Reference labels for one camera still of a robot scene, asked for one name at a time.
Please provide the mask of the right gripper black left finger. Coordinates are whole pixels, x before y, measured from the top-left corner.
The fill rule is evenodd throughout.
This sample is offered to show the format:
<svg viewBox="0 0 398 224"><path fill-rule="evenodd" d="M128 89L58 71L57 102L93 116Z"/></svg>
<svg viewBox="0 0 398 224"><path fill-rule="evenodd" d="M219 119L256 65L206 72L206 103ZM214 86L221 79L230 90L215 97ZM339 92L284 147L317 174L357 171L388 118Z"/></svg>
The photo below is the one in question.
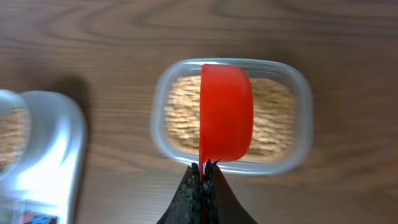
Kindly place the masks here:
<svg viewBox="0 0 398 224"><path fill-rule="evenodd" d="M157 224L200 224L202 221L200 172L198 165L188 166L165 213Z"/></svg>

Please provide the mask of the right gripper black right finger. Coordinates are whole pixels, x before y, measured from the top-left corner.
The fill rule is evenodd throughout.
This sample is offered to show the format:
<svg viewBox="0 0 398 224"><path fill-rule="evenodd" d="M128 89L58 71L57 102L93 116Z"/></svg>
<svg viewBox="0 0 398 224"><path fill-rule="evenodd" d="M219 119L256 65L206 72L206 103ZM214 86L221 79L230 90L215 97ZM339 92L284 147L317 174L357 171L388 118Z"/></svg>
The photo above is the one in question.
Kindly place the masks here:
<svg viewBox="0 0 398 224"><path fill-rule="evenodd" d="M236 198L217 163L208 159L205 166L205 185L209 187L203 201L206 222L257 224Z"/></svg>

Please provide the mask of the red measuring scoop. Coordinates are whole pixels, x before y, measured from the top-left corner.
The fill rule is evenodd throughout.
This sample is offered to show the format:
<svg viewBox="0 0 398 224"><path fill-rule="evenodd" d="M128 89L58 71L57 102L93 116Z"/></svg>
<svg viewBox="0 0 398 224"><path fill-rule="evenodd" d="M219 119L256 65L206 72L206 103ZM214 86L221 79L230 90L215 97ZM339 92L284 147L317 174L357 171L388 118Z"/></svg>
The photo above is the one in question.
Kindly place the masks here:
<svg viewBox="0 0 398 224"><path fill-rule="evenodd" d="M232 65L202 65L199 171L203 184L208 159L233 162L247 153L253 119L252 90L246 73Z"/></svg>

